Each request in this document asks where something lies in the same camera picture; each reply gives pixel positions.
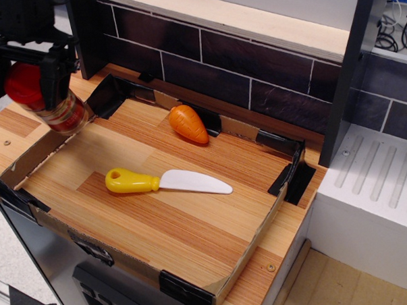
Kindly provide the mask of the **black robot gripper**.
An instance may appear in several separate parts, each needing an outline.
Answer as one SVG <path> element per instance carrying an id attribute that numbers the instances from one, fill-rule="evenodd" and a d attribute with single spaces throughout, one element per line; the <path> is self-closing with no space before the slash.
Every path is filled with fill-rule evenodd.
<path id="1" fill-rule="evenodd" d="M 66 100 L 70 77 L 80 69 L 78 39 L 55 27 L 55 6 L 70 0 L 0 0 L 0 99 L 13 61 L 39 65 L 48 111 Z"/>

